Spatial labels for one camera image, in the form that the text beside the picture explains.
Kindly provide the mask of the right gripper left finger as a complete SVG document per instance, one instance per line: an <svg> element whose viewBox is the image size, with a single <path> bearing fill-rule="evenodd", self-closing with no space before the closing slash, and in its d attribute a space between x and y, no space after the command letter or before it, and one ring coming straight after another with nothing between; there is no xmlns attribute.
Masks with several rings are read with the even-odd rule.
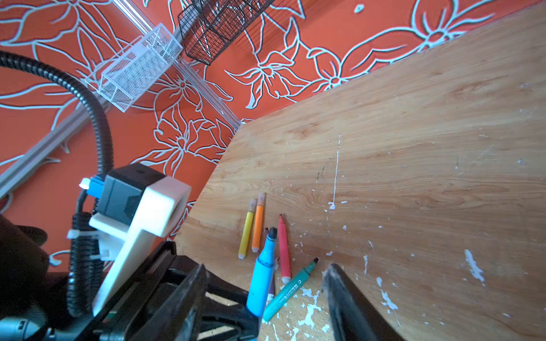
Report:
<svg viewBox="0 0 546 341"><path fill-rule="evenodd" d="M196 340L203 315L208 275L198 265L174 286L165 284L166 264L128 287L115 315L116 340Z"/></svg>

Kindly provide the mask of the blue marker pen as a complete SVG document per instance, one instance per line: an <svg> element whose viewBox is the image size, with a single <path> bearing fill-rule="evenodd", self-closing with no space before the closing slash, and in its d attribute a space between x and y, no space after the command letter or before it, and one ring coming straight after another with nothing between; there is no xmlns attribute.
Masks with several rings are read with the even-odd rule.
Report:
<svg viewBox="0 0 546 341"><path fill-rule="evenodd" d="M259 321L261 321L266 307L268 274L271 264L268 262L268 257L271 254L266 250L267 237L264 248L260 253L255 263L253 277L250 285L249 294L247 297L246 307Z"/></svg>

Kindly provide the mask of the yellow marker pen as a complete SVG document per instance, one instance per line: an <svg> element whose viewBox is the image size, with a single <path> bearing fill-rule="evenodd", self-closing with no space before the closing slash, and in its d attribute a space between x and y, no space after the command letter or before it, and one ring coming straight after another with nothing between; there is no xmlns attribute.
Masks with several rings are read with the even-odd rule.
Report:
<svg viewBox="0 0 546 341"><path fill-rule="evenodd" d="M254 220L256 207L257 207L257 199L252 199L250 201L249 208L247 210L244 225L243 225L243 233L241 236L240 246L237 253L239 259L244 259L247 257L247 249L248 249L248 244L250 241L250 233L253 228L253 220Z"/></svg>

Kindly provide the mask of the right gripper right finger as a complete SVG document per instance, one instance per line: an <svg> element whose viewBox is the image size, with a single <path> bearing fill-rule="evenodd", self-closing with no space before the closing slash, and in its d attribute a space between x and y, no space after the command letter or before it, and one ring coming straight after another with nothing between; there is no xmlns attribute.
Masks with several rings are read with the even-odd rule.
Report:
<svg viewBox="0 0 546 341"><path fill-rule="evenodd" d="M342 268L331 264L322 283L335 340L402 340Z"/></svg>

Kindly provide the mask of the orange marker pen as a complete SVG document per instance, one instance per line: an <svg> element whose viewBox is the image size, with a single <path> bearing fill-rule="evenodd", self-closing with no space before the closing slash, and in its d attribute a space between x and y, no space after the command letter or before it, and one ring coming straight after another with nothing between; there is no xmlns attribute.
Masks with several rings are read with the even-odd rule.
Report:
<svg viewBox="0 0 546 341"><path fill-rule="evenodd" d="M253 253L258 253L261 247L265 197L265 193L260 193L257 196L257 206L255 210L255 220L253 226L253 240L251 244L251 250L253 251Z"/></svg>

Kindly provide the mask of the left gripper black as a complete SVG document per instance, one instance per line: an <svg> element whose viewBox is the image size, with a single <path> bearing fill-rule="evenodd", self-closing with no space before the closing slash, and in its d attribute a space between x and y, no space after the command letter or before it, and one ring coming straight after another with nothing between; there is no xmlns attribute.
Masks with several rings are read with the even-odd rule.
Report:
<svg viewBox="0 0 546 341"><path fill-rule="evenodd" d="M160 244L98 313L72 316L68 274L48 271L46 233L1 220L3 340L254 340L247 291Z"/></svg>

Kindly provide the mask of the pink marker pen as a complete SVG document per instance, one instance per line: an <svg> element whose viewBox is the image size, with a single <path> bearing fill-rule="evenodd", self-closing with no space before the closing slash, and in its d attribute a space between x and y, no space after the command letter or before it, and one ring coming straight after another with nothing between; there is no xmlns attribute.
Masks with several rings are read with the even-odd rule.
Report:
<svg viewBox="0 0 546 341"><path fill-rule="evenodd" d="M287 226L284 221L283 214L279 215L278 239L280 246L281 278L284 284L288 284L291 281L291 265L289 258Z"/></svg>

